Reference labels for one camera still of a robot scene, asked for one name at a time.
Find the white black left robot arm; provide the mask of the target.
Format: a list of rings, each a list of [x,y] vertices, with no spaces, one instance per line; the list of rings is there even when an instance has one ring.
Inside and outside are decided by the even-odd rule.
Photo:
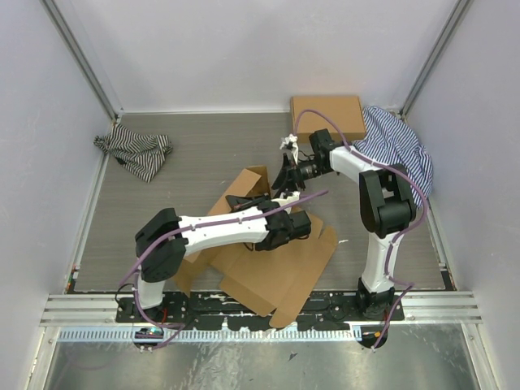
[[[134,312],[147,323],[163,312],[163,290],[180,269],[184,258],[224,245],[251,244],[256,251],[271,251],[311,233],[308,214],[292,211],[299,193],[271,198],[226,196],[228,214],[204,217],[178,215],[173,208],[160,210],[135,235],[136,276]]]

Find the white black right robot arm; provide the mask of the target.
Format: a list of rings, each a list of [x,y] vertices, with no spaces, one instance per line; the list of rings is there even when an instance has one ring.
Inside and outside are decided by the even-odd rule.
[[[313,154],[300,160],[297,136],[282,139],[283,163],[271,188],[277,194],[302,191],[307,180],[332,172],[358,184],[360,216],[369,232],[369,244],[356,305],[364,319],[376,320],[393,305],[399,245],[416,217],[417,206],[405,168],[399,164],[384,166],[349,144],[335,142],[327,129],[313,132],[310,145]]]

